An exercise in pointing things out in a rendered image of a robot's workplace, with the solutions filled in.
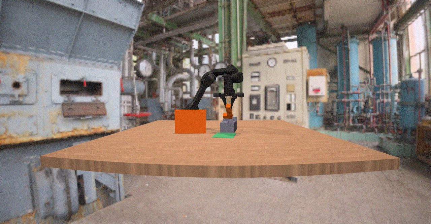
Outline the orange l-shaped part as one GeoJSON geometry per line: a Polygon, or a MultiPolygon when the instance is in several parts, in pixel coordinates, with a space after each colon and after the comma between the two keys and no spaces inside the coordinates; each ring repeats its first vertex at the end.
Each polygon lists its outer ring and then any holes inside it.
{"type": "Polygon", "coordinates": [[[226,113],[223,113],[223,119],[232,119],[233,114],[232,114],[231,104],[226,104],[225,108],[226,108],[226,113]]]}

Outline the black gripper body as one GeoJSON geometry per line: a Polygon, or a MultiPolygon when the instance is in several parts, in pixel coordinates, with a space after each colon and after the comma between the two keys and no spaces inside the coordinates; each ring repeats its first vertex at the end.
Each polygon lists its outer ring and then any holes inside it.
{"type": "Polygon", "coordinates": [[[221,97],[221,98],[225,98],[225,96],[232,96],[232,98],[237,98],[238,97],[244,97],[244,93],[243,92],[238,92],[236,94],[233,93],[233,84],[232,83],[226,83],[224,84],[224,94],[222,93],[214,93],[213,97],[221,97]]]}

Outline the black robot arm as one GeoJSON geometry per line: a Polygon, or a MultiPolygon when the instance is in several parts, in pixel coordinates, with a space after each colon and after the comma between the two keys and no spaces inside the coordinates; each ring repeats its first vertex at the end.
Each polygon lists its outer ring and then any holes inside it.
{"type": "Polygon", "coordinates": [[[241,83],[243,82],[243,73],[238,72],[232,64],[223,69],[213,69],[212,71],[207,71],[201,79],[201,85],[198,89],[193,101],[185,107],[184,110],[199,110],[198,104],[203,97],[206,88],[209,87],[216,80],[217,76],[222,75],[224,77],[224,84],[226,83],[241,83]],[[208,74],[214,74],[214,79],[212,79],[208,74]]]}

